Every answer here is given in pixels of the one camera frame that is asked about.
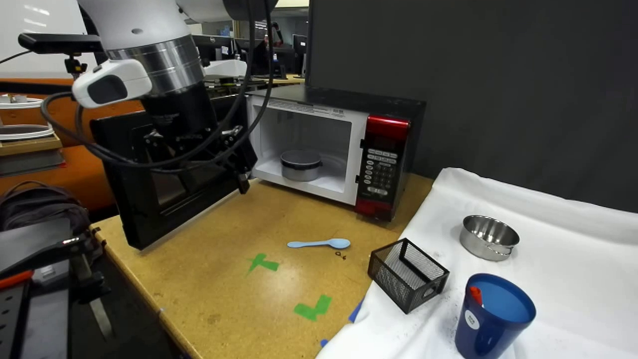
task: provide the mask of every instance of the white robot part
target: white robot part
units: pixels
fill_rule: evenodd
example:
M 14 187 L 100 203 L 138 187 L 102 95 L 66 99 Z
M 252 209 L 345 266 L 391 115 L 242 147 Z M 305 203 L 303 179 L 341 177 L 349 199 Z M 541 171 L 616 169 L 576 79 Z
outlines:
M 102 107 L 132 97 L 142 97 L 154 87 L 138 59 L 108 59 L 82 73 L 74 85 L 74 97 L 84 107 Z
M 204 67 L 206 77 L 244 77 L 248 63 L 242 59 L 218 59 Z
M 192 21 L 224 21 L 232 19 L 224 0 L 176 0 L 184 15 Z
M 188 35 L 176 0 L 80 0 L 106 51 Z

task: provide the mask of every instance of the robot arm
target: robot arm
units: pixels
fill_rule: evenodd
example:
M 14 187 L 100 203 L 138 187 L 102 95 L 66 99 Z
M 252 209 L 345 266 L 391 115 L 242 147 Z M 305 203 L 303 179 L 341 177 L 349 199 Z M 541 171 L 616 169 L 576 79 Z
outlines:
M 277 0 L 178 0 L 198 19 L 263 17 Z M 198 47 L 176 0 L 80 0 L 94 19 L 108 61 L 84 71 L 72 85 L 84 107 L 100 107 L 142 97 L 158 123 L 172 123 L 174 133 L 212 127 L 214 111 L 204 85 Z

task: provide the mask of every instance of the white cloth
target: white cloth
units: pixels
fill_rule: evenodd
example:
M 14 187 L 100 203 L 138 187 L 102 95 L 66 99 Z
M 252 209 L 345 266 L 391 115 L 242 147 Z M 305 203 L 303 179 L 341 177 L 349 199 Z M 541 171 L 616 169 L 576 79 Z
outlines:
M 475 213 L 517 229 L 521 242 L 507 260 L 479 258 L 459 242 L 463 217 Z M 373 282 L 357 320 L 321 359 L 461 356 L 455 330 L 473 272 L 507 276 L 537 304 L 537 318 L 503 356 L 638 356 L 636 213 L 443 169 L 403 236 L 451 270 L 443 292 L 405 314 Z

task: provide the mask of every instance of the black wall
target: black wall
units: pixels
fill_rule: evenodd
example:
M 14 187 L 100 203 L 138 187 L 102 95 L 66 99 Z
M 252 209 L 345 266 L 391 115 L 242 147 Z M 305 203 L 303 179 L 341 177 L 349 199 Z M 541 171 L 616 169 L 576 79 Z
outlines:
M 311 0 L 307 85 L 425 99 L 417 173 L 638 211 L 636 0 Z

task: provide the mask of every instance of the wooden table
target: wooden table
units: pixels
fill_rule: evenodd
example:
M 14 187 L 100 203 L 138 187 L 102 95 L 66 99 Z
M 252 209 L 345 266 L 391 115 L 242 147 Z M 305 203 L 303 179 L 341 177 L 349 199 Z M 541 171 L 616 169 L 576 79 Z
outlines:
M 399 236 L 431 179 L 411 175 L 393 223 L 256 181 L 152 248 L 126 242 L 120 217 L 96 223 L 110 256 L 194 356 L 315 356 L 363 298 L 373 248 Z M 287 248 L 291 238 L 349 236 L 353 246 Z

